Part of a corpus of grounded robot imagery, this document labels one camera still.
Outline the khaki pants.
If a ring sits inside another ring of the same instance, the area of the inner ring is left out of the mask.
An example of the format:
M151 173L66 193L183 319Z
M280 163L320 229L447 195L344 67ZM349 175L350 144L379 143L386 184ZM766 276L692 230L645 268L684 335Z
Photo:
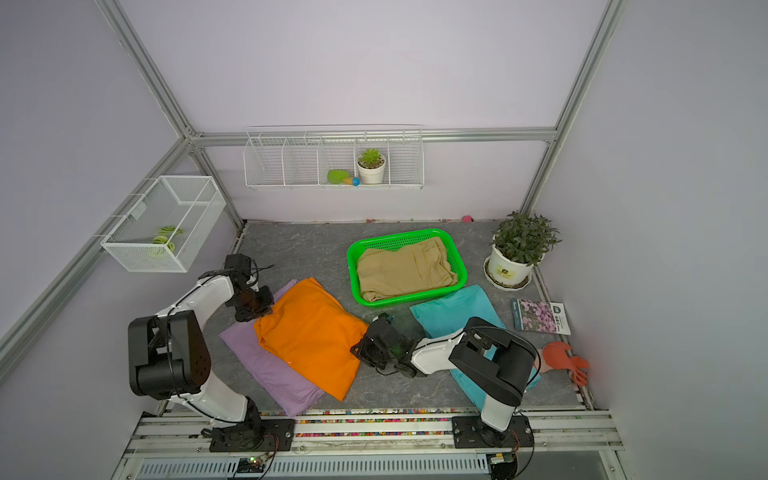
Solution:
M438 237L396 251L366 249L356 263L360 296L368 302L452 287L459 276Z

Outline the orange pants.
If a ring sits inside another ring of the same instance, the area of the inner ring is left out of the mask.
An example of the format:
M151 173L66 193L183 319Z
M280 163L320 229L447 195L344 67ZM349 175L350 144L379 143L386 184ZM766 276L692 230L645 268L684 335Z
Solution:
M367 329L314 278L290 288L254 325L264 350L338 401L355 381L360 360L351 349Z

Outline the purple pants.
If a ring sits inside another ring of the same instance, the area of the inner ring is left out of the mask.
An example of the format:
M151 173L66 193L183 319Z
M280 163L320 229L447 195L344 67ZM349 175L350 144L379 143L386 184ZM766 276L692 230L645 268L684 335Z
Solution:
M259 343L254 324L254 320L235 322L219 337L288 416L302 414L313 407L325 392L285 361L266 351Z

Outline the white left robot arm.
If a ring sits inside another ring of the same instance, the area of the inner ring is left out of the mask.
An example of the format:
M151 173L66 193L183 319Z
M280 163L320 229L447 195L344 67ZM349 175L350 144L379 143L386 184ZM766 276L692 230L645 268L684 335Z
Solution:
M208 419L216 432L258 430L255 403L212 372L203 334L222 306L247 322L271 311L271 290L259 285L262 269L244 254L230 254L219 270L203 273L195 285L167 308L128 326L129 385L137 396L168 400Z

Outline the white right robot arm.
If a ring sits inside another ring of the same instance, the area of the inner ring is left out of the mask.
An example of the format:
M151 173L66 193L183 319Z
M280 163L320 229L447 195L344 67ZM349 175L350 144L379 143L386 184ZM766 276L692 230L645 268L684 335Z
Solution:
M462 373L484 393L481 432L497 440L510 430L512 417L541 366L541 356L530 341L479 317L469 318L454 333L415 341L400 333L389 315L381 314L350 352L384 376Z

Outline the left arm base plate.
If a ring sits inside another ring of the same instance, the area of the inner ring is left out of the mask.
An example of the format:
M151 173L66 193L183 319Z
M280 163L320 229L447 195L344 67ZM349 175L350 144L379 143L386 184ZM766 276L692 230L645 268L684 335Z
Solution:
M234 426L205 429L213 453L281 452L291 449L296 422L293 419L260 419Z

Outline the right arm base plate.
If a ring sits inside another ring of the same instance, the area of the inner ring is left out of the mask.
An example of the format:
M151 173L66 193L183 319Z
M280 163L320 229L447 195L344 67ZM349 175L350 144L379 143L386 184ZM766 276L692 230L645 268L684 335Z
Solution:
M486 425L479 415L454 416L451 418L451 433L457 449L519 448L535 444L532 427L527 417L513 415L509 425L498 431Z

